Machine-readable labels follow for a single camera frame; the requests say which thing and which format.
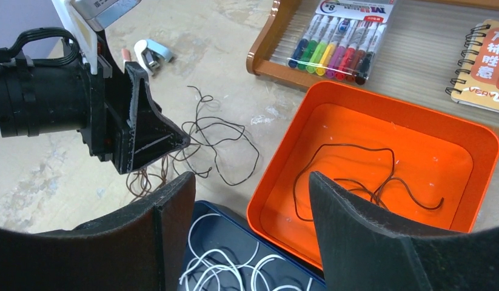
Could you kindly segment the dark blue plastic bin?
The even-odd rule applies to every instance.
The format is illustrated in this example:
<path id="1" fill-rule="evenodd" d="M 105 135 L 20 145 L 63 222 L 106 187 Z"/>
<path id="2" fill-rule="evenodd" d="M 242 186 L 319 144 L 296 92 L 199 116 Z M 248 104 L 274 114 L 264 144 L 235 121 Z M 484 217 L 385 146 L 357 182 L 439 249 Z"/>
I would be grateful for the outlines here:
<path id="1" fill-rule="evenodd" d="M 253 233 L 244 218 L 194 203 L 178 290 L 325 290 L 324 280 Z"/>

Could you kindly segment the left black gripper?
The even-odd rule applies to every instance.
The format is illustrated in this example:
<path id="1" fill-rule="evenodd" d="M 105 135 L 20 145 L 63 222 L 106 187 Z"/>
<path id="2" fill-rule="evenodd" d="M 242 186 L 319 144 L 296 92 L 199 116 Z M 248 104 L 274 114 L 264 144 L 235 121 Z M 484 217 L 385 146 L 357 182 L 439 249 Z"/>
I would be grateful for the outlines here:
<path id="1" fill-rule="evenodd" d="M 26 30 L 11 47 L 0 48 L 0 137 L 76 130 L 90 155 L 101 161 L 112 158 L 121 175 L 189 146 L 188 134 L 153 100 L 148 73 L 137 62 L 125 63 L 120 73 L 104 31 L 96 36 L 95 75 L 82 60 L 77 39 L 64 28 Z M 33 59 L 22 51 L 29 42 L 47 38 L 61 40 L 62 57 Z M 113 129 L 105 103 L 111 77 Z"/>

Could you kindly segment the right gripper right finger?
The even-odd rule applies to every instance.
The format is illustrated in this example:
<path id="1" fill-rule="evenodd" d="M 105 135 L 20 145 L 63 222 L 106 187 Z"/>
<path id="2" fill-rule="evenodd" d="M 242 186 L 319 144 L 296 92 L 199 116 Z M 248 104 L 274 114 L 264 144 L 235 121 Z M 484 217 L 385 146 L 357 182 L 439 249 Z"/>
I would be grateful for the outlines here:
<path id="1" fill-rule="evenodd" d="M 422 224 L 320 172 L 309 175 L 309 196 L 328 290 L 499 290 L 499 227 Z"/>

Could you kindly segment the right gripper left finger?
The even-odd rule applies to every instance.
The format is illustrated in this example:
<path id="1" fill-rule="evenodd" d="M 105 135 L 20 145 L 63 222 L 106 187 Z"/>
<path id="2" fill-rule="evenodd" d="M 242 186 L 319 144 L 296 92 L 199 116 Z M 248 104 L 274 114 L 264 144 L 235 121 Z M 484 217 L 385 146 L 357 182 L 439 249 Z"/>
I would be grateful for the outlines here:
<path id="1" fill-rule="evenodd" d="M 185 172 L 73 230 L 0 229 L 0 290 L 176 290 L 195 193 Z"/>

